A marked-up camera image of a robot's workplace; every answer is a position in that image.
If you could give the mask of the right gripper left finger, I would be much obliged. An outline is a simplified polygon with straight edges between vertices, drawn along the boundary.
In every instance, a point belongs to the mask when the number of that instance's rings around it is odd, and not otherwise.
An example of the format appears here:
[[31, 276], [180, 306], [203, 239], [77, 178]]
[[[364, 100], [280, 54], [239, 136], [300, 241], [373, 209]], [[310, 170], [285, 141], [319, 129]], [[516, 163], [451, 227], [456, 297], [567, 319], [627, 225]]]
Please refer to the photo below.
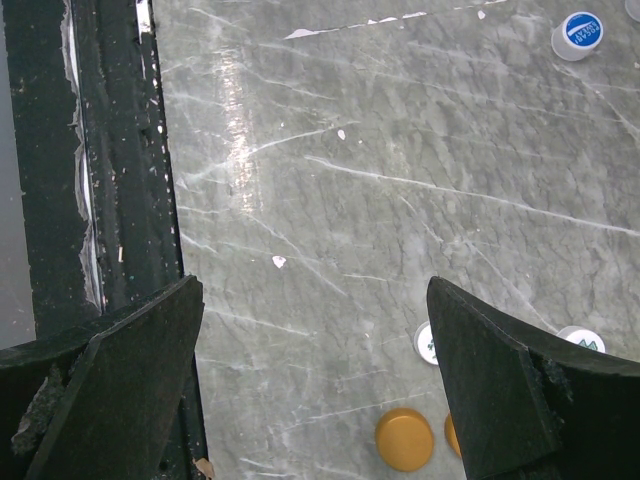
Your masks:
[[153, 478], [203, 310], [203, 286], [187, 276], [115, 312], [2, 350], [2, 478]]

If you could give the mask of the blue white bottle cap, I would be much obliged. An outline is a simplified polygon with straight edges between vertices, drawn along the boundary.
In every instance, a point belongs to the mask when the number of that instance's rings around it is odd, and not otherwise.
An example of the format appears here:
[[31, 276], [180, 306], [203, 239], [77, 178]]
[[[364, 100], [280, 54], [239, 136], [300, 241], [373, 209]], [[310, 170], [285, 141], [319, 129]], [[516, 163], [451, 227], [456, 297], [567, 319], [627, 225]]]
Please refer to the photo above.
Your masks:
[[626, 13], [635, 22], [640, 22], [640, 0], [625, 0]]

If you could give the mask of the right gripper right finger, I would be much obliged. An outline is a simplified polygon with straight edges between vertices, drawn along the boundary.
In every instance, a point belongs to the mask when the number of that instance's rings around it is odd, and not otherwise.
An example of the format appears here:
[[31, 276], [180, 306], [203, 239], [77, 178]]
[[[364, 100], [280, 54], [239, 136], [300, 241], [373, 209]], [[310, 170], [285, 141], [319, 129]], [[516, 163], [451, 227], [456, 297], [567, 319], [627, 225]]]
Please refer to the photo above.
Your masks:
[[431, 278], [436, 356], [469, 479], [636, 479], [638, 363]]

